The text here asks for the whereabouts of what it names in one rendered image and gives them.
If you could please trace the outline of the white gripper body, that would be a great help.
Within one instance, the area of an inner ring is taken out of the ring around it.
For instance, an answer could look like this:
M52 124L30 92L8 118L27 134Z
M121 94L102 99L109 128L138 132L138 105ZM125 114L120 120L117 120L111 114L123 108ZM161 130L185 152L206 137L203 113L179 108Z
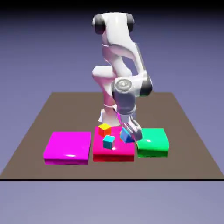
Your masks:
M139 141L142 139L142 128L136 120L130 119L128 123L123 124L123 127L127 130L133 140Z

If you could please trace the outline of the small blue cube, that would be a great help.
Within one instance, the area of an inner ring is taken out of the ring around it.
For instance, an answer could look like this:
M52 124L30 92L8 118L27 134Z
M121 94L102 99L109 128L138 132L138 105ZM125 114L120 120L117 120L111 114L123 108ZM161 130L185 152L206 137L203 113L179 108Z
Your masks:
M135 140L131 137L129 132L123 127L120 132L120 139L125 143L133 143Z

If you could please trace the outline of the small cyan cube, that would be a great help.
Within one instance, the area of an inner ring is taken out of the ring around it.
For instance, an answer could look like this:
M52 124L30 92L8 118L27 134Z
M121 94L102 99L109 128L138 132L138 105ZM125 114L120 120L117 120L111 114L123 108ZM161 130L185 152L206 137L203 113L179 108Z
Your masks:
M106 135L103 138L103 147L112 150L115 146L115 139L116 139L115 136Z

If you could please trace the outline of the small yellow cube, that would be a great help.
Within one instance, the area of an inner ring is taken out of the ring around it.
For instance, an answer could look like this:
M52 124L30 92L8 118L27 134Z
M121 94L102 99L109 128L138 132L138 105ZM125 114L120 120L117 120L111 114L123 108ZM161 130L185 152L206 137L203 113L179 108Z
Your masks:
M105 137L106 135L111 135L111 126L107 123L103 123L98 126L98 134L101 137Z

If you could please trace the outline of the large green box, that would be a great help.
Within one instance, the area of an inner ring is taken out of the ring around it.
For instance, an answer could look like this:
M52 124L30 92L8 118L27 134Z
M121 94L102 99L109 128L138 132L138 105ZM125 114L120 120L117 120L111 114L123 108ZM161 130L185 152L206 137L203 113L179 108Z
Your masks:
M163 128L143 128L143 138L136 142L139 158L164 158L168 156L170 143Z

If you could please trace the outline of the large pink box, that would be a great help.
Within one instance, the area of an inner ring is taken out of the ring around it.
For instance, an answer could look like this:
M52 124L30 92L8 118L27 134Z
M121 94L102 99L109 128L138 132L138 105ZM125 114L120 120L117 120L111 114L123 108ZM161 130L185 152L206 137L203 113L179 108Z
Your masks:
M103 137L98 133L98 127L94 130L93 161L94 162L134 162L135 144L125 143L120 139L121 126L112 127L111 135L115 137L114 147L107 149L103 147Z

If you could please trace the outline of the large magenta box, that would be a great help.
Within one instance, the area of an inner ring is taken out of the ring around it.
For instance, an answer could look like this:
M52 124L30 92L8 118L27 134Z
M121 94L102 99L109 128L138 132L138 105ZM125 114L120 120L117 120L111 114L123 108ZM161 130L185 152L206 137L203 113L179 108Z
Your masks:
M86 165L91 132L53 132L43 153L48 165Z

